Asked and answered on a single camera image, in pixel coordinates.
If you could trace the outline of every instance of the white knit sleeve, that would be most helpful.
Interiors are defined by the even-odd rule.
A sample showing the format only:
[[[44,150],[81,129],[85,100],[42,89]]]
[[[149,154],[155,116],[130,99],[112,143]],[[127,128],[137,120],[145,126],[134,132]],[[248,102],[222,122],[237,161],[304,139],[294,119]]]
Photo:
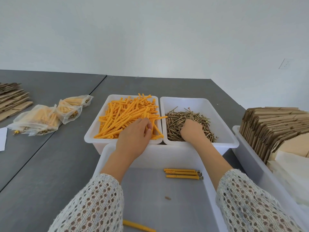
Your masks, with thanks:
[[[272,195],[237,169],[220,180],[216,203],[230,232],[303,232]]]
[[[49,232],[123,230],[124,198],[118,181],[99,174],[81,190],[60,212]]]

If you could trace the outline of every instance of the person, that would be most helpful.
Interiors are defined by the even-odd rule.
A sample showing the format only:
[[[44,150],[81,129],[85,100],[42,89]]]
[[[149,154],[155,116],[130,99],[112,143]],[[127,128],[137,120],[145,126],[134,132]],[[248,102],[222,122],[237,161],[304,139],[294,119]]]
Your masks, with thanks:
[[[199,153],[230,232],[303,232],[272,195],[226,162],[204,135],[201,124],[186,120],[181,136]],[[100,174],[93,177],[60,212],[49,231],[122,231],[124,195],[120,184],[129,166],[144,152],[150,138],[148,118],[138,119],[124,129],[116,150]]]

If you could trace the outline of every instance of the wall socket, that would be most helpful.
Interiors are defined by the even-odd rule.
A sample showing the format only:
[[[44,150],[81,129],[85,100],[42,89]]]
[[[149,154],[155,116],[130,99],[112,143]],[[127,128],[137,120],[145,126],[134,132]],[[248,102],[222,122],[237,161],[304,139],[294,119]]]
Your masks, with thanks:
[[[289,69],[294,59],[292,58],[285,58],[280,65],[279,69]]]

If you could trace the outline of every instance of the white plastic bag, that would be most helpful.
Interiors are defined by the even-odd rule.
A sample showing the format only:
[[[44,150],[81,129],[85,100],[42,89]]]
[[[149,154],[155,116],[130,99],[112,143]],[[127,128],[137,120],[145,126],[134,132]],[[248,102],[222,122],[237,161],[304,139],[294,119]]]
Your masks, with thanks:
[[[91,100],[93,99],[93,96],[90,95],[81,95],[78,97],[70,97],[64,99],[68,104],[72,106],[89,106],[91,103]]]
[[[83,106],[72,106],[64,100],[60,100],[56,108],[56,114],[63,124],[67,124],[76,120],[80,116],[82,109]]]
[[[36,105],[31,111],[21,113],[7,127],[29,136],[55,132],[60,125],[55,110],[56,107]]]
[[[269,169],[309,216],[309,158],[278,151]]]

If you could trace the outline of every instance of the wall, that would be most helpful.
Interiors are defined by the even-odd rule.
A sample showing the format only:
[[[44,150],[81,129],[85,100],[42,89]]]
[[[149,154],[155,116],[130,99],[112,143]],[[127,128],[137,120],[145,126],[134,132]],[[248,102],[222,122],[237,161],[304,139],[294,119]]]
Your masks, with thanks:
[[[0,69],[212,78],[309,110],[309,0],[1,0]],[[292,70],[279,70],[294,58]]]

